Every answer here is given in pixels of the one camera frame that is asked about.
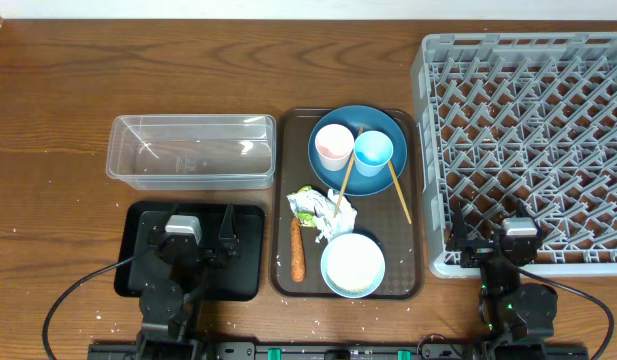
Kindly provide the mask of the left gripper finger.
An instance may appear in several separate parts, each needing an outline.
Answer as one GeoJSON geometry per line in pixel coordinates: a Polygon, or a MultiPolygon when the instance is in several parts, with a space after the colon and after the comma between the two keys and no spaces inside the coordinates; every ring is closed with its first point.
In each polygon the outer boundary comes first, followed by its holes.
{"type": "Polygon", "coordinates": [[[179,203],[175,202],[172,204],[171,208],[168,211],[165,211],[156,224],[153,226],[153,231],[156,233],[164,233],[166,231],[166,225],[168,224],[170,218],[173,215],[176,215],[179,210],[179,203]]]}
{"type": "Polygon", "coordinates": [[[222,224],[219,231],[220,241],[237,241],[238,236],[235,231],[234,205],[228,204],[224,212],[222,224]]]}

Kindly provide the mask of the orange carrot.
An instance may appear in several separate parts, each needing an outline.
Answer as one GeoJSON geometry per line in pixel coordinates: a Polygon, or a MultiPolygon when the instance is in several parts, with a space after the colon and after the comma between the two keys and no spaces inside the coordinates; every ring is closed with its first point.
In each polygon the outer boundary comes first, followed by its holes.
{"type": "Polygon", "coordinates": [[[306,262],[303,248],[301,225],[296,217],[292,218],[291,227],[291,278],[302,282],[306,276],[306,262]]]}

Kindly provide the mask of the green white wrapper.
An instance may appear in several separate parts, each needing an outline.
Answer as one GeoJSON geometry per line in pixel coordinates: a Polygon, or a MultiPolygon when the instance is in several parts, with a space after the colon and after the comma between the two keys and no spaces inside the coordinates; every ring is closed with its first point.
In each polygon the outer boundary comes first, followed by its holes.
{"type": "Polygon", "coordinates": [[[303,227],[324,230],[333,225],[333,202],[307,185],[287,195],[290,209],[303,227]]]}

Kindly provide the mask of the white napkin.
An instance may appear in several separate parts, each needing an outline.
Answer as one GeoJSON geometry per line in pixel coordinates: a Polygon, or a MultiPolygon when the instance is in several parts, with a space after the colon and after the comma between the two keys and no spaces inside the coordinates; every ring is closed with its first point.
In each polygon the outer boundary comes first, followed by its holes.
{"type": "Polygon", "coordinates": [[[317,193],[314,208],[315,224],[319,234],[316,243],[330,242],[334,238],[351,233],[355,227],[357,210],[346,197],[339,199],[339,193],[332,189],[326,195],[317,193]]]}

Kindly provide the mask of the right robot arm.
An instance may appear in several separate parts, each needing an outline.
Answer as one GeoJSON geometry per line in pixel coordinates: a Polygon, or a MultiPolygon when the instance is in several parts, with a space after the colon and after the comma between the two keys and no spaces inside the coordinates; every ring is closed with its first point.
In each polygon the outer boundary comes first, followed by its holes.
{"type": "Polygon", "coordinates": [[[479,315],[490,334],[467,346],[463,359],[547,359],[545,340],[554,335],[556,291],[521,281],[521,268],[533,261],[545,233],[518,205],[488,239],[469,237],[459,207],[453,210],[446,248],[460,253],[460,266],[477,268],[482,281],[479,315]]]}

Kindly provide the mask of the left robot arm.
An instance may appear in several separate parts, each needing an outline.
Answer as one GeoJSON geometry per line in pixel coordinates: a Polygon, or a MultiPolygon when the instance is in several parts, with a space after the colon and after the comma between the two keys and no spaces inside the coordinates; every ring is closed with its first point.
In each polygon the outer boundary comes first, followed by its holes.
{"type": "Polygon", "coordinates": [[[227,267],[229,259],[239,254],[234,206],[226,207],[214,238],[203,237],[198,217],[180,215],[178,210],[174,205],[147,237],[149,249],[169,266],[169,272],[149,280],[141,291],[143,320],[137,359],[215,357],[212,345],[188,336],[188,325],[199,302],[207,297],[210,270],[227,267]]]}

